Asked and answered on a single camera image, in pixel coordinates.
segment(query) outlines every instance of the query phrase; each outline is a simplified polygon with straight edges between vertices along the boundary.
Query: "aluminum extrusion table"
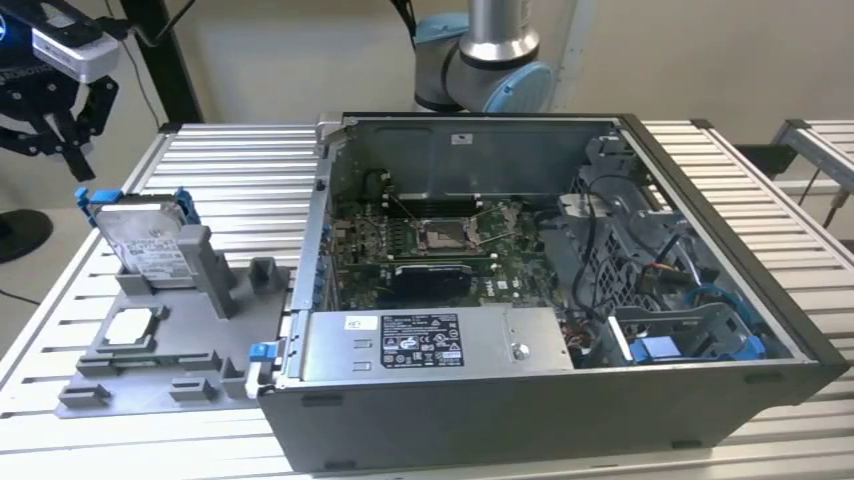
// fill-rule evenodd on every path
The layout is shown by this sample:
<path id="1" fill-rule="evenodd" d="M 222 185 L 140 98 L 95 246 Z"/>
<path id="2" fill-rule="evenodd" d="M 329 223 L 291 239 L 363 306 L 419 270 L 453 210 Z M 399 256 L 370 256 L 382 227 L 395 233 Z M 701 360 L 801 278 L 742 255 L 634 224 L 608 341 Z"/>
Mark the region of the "aluminum extrusion table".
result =
<path id="1" fill-rule="evenodd" d="M 850 252 L 714 129 L 688 121 L 646 125 L 854 362 Z M 313 126 L 186 125 L 178 133 L 158 136 L 124 189 L 167 193 L 186 186 L 214 231 L 214 246 L 233 265 L 254 256 L 273 256 L 281 264 L 297 266 L 317 162 L 314 145 Z M 294 475 L 259 409 L 76 420 L 54 416 L 56 395 L 119 289 L 112 278 L 118 267 L 110 248 L 92 233 L 0 362 L 0 476 Z M 854 373 L 805 404 L 765 411 L 713 449 L 365 476 L 498 477 L 854 477 Z"/>

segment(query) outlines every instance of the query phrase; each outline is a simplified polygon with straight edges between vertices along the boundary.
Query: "blue cable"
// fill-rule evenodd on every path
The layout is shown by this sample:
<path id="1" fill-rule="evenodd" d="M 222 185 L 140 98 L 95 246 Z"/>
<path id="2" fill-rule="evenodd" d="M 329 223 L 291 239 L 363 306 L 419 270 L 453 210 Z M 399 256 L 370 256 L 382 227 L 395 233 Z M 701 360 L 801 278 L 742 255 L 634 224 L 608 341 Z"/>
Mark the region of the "blue cable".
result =
<path id="1" fill-rule="evenodd" d="M 722 288 L 714 286 L 712 283 L 705 283 L 704 285 L 701 285 L 700 287 L 697 287 L 694 290 L 692 290 L 689 293 L 685 294 L 686 305 L 689 306 L 694 305 L 694 298 L 701 293 L 714 293 L 716 295 L 726 298 L 728 301 L 733 304 L 736 313 L 738 313 L 738 316 L 742 317 L 742 320 L 745 321 L 745 323 L 748 324 L 753 323 L 750 320 L 750 310 L 748 309 L 745 302 L 742 302 L 736 295 L 733 295 L 730 292 L 728 292 Z"/>

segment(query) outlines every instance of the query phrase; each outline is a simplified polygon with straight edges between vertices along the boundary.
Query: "metal bracket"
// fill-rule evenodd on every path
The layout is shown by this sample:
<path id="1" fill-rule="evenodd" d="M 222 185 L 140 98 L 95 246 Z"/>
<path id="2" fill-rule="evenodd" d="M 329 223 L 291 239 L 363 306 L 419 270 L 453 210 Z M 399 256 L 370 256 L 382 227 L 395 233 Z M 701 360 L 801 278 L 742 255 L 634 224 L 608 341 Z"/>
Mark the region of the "metal bracket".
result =
<path id="1" fill-rule="evenodd" d="M 593 210 L 597 214 L 597 218 L 612 216 L 612 205 L 600 197 L 585 195 L 582 193 L 567 193 L 566 195 L 561 195 L 561 205 L 563 206 L 563 211 L 570 217 L 590 217 L 590 204 L 587 202 L 593 204 Z"/>

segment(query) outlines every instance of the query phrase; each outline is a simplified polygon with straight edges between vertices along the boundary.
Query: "floor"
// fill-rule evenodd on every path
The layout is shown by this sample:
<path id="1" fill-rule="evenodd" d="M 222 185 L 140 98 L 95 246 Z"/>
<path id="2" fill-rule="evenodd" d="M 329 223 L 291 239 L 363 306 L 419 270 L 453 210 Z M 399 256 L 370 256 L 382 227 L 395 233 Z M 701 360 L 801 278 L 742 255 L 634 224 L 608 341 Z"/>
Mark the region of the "floor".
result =
<path id="1" fill-rule="evenodd" d="M 54 220 L 54 235 L 39 250 L 0 264 L 0 289 L 34 300 L 42 300 L 47 295 L 90 233 L 90 225 L 76 208 L 43 212 Z M 15 342 L 35 310 L 34 305 L 0 296 L 0 357 Z"/>

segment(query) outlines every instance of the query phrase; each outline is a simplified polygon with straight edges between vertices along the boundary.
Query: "warning label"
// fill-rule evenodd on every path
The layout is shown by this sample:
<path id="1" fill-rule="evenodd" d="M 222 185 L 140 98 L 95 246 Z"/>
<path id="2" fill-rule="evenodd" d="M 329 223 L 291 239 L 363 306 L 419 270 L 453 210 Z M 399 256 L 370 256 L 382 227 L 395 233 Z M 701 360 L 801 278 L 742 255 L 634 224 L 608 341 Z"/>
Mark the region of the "warning label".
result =
<path id="1" fill-rule="evenodd" d="M 383 315 L 386 368 L 462 367 L 463 338 L 453 313 L 445 315 Z"/>

